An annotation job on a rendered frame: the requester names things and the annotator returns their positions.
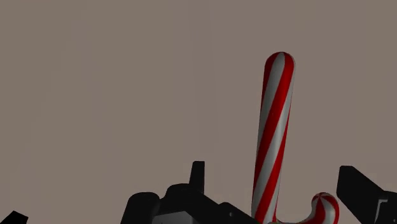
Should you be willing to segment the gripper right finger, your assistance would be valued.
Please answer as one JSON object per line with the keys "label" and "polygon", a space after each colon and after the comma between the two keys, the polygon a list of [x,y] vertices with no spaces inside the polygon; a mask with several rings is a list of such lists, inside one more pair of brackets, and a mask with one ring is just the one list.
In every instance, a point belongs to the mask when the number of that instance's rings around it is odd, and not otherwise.
{"label": "gripper right finger", "polygon": [[383,190],[351,165],[339,168],[337,197],[361,224],[397,224],[397,192]]}

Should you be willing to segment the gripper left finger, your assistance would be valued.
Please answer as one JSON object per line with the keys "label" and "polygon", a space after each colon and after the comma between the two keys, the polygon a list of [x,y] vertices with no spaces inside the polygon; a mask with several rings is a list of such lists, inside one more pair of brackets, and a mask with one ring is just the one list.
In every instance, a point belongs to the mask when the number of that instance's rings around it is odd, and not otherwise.
{"label": "gripper left finger", "polygon": [[229,202],[217,203],[204,194],[205,162],[194,161],[188,183],[154,192],[133,194],[120,224],[259,224]]}

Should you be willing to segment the red and white candy cane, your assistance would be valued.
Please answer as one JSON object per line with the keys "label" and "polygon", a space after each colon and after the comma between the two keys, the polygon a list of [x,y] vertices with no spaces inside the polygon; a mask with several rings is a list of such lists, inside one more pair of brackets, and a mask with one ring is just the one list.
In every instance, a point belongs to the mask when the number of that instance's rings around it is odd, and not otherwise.
{"label": "red and white candy cane", "polygon": [[338,224],[338,202],[334,196],[326,192],[318,193],[312,198],[312,211],[306,219],[287,223],[276,217],[294,74],[295,60],[290,54],[276,52],[266,60],[251,216],[259,224]]}

